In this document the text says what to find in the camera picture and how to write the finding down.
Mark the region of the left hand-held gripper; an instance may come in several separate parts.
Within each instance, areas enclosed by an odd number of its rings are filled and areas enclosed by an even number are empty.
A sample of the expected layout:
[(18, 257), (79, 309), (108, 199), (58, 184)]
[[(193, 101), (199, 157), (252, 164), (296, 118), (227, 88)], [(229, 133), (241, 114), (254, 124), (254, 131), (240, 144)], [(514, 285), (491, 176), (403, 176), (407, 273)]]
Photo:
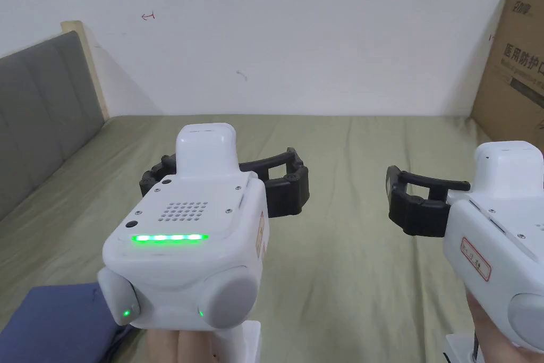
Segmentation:
[[(271, 179), (269, 171), (285, 166)], [(258, 296), (269, 218), (297, 215), (309, 169), (294, 147), (241, 163), (227, 123), (188, 124), (139, 182), (104, 243), (98, 282), (118, 325), (209, 332), (220, 362), (259, 362)]]

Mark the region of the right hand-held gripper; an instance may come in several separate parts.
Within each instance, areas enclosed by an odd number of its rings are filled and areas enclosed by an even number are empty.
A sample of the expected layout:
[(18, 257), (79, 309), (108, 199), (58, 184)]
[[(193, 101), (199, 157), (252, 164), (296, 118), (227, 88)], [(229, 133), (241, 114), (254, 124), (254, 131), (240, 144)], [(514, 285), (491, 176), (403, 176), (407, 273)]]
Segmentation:
[(444, 237), (454, 272), (500, 332), (542, 352), (543, 155), (526, 141), (487, 142), (474, 160), (471, 185), (389, 166), (388, 217), (407, 235)]

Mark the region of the person's right hand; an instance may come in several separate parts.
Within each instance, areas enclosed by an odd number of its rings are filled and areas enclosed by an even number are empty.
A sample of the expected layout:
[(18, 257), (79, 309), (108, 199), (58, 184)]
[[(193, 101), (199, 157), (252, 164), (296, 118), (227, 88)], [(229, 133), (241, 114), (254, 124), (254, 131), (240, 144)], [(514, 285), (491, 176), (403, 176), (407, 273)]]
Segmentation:
[(467, 304), (485, 362), (543, 362), (543, 354), (515, 346), (467, 290)]

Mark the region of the person's left hand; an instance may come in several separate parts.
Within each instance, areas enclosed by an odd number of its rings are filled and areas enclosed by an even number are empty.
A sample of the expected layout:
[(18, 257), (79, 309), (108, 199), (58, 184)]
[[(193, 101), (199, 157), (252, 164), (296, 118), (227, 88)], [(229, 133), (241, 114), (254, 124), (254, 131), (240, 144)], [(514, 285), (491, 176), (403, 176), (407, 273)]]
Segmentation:
[(147, 331), (150, 362), (219, 362), (212, 338), (204, 331)]

